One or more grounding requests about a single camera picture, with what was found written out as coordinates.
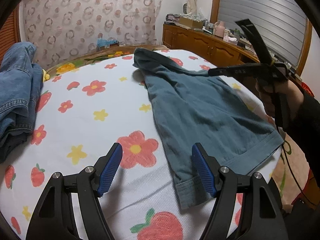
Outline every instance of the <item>black sleeve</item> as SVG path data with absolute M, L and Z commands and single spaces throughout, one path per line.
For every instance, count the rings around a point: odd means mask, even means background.
M 320 104 L 305 91 L 296 118 L 285 130 L 304 152 L 310 169 L 320 186 Z

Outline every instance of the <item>bedsheet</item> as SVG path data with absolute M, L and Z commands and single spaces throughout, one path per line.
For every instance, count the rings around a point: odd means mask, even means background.
M 188 70 L 214 67 L 184 50 L 162 50 Z M 83 66 L 44 83 L 33 136 L 0 165 L 0 210 L 25 239 L 34 207 L 50 176 L 74 174 L 105 155 L 116 141 L 132 154 L 121 163 L 111 188 L 99 199 L 115 239 L 199 239 L 214 199 L 180 211 L 170 168 L 157 133 L 148 92 L 133 55 Z M 268 120 L 262 102 L 233 78 L 221 77 Z M 259 170 L 269 181 L 281 149 Z M 77 195 L 72 194 L 79 236 L 87 239 Z M 237 195 L 229 233 L 237 227 L 242 195 Z

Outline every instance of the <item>yellow plush toy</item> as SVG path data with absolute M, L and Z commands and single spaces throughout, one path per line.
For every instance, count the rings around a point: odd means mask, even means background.
M 50 79 L 50 75 L 47 74 L 47 72 L 44 69 L 42 70 L 43 70 L 43 82 L 45 82 Z

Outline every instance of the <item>person's arm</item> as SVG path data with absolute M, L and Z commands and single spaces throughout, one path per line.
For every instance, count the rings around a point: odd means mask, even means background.
M 261 89 L 256 86 L 266 113 L 274 117 L 274 106 L 267 92 L 271 87 Z M 304 152 L 309 166 L 320 186 L 320 104 L 291 81 L 275 84 L 276 92 L 287 95 L 291 121 L 285 132 L 296 142 Z

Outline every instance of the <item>lace curtain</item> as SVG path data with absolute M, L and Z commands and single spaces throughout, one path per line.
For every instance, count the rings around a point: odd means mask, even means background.
M 44 69 L 96 51 L 98 38 L 156 44 L 162 0 L 23 0 L 26 40 Z

